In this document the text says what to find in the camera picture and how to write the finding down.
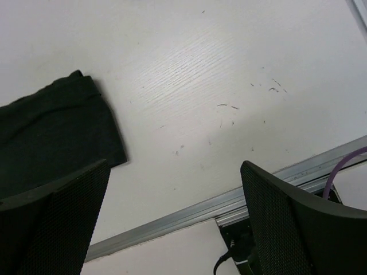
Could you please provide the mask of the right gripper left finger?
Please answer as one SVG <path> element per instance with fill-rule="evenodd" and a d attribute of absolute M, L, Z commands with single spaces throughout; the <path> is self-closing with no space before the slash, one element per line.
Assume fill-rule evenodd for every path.
<path fill-rule="evenodd" d="M 1 199 L 1 274 L 80 274 L 110 166 L 102 159 Z"/>

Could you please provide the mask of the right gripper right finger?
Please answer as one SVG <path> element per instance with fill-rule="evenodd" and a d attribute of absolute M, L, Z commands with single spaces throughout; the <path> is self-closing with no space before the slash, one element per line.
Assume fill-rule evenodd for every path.
<path fill-rule="evenodd" d="M 244 161 L 241 180 L 263 274 L 366 274 L 366 211 Z"/>

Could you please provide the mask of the black trousers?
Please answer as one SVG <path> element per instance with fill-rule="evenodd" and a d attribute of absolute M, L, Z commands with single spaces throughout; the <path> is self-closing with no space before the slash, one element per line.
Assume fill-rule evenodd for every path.
<path fill-rule="evenodd" d="M 74 71 L 1 107 L 1 197 L 98 160 L 128 160 L 115 116 L 90 76 Z"/>

